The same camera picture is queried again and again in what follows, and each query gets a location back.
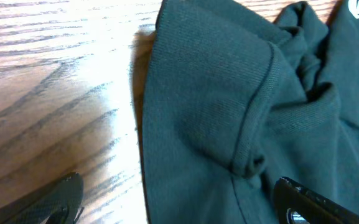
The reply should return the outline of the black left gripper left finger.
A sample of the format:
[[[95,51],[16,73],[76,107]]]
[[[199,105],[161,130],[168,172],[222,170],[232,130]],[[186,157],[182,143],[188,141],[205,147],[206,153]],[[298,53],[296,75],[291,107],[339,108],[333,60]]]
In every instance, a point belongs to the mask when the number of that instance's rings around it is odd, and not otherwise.
[[[0,224],[76,224],[83,189],[82,176],[71,172],[0,208]]]

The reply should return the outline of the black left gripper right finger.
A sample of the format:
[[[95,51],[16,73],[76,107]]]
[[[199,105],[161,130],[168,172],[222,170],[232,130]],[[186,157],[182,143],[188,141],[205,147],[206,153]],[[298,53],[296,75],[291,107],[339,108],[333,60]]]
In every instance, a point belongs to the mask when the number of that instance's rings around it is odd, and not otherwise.
[[[280,224],[359,224],[359,215],[288,177],[274,185],[273,202]]]

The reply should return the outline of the black t-shirt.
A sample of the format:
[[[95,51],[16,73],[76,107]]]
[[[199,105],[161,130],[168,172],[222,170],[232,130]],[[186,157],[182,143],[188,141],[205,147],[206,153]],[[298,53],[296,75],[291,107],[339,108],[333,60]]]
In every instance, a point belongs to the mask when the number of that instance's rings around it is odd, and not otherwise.
[[[269,22],[234,1],[162,3],[142,145],[152,223],[276,223],[282,176],[359,214],[359,1]]]

